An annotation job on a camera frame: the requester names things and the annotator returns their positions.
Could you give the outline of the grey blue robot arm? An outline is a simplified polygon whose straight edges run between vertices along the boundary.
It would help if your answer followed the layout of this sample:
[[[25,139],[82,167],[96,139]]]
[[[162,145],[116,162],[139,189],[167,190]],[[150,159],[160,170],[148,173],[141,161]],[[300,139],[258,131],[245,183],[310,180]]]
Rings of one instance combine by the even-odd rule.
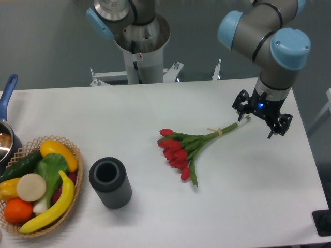
[[[281,107],[310,52],[309,37],[287,28],[304,8],[304,1],[253,1],[248,14],[229,12],[221,21],[217,37],[261,68],[252,94],[241,91],[233,108],[240,117],[254,114],[263,119],[270,133],[285,135],[292,116]],[[121,48],[129,84],[163,83],[163,49],[170,27],[155,12],[154,1],[94,1],[86,17],[95,32],[114,40]]]

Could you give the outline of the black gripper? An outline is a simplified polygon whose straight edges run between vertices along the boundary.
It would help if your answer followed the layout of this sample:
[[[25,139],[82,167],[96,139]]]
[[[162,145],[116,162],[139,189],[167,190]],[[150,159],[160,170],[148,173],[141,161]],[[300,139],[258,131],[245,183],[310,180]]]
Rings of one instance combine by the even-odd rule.
[[[268,139],[273,135],[284,136],[290,127],[293,116],[287,113],[280,113],[284,100],[270,101],[266,92],[261,95],[254,89],[252,96],[244,89],[237,95],[232,108],[238,113],[238,121],[241,121],[245,114],[252,113],[266,121],[270,127]]]

